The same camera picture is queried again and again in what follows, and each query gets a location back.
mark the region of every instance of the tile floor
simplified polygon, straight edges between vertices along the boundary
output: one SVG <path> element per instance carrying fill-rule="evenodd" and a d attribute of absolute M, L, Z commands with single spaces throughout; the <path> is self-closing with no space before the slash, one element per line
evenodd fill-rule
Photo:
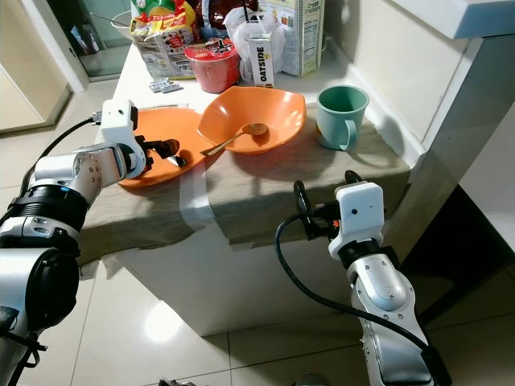
<path fill-rule="evenodd" d="M 116 80 L 91 84 L 75 94 L 55 127 L 0 136 L 0 207 L 37 154 L 100 109 L 115 86 Z M 86 146 L 95 135 L 86 126 L 57 151 Z M 427 283 L 420 288 L 431 292 Z M 515 384 L 515 302 L 506 300 L 514 293 L 509 267 L 429 326 L 455 385 Z M 80 283 L 73 312 L 41 335 L 48 352 L 20 384 L 143 386 L 165 376 L 199 386 L 290 386 L 304 372 L 321 372 L 335 386 L 361 386 L 369 383 L 359 336 L 356 320 L 330 314 L 202 339 L 129 271 L 107 279 L 99 264 L 95 278 Z"/>

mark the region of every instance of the glass door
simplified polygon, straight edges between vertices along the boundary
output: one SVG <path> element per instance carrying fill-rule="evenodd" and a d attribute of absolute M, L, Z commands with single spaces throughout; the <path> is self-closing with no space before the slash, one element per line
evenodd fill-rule
<path fill-rule="evenodd" d="M 123 26 L 130 23 L 130 0 L 47 2 L 91 81 L 122 72 L 132 43 Z M 119 23 L 114 27 L 109 19 Z"/>

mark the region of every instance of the red container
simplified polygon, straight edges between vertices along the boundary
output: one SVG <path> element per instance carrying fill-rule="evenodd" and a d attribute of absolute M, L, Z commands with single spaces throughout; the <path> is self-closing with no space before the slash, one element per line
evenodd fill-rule
<path fill-rule="evenodd" d="M 240 56 L 229 39 L 211 39 L 207 43 L 187 46 L 184 54 L 200 87 L 206 92 L 223 92 L 240 77 Z"/>

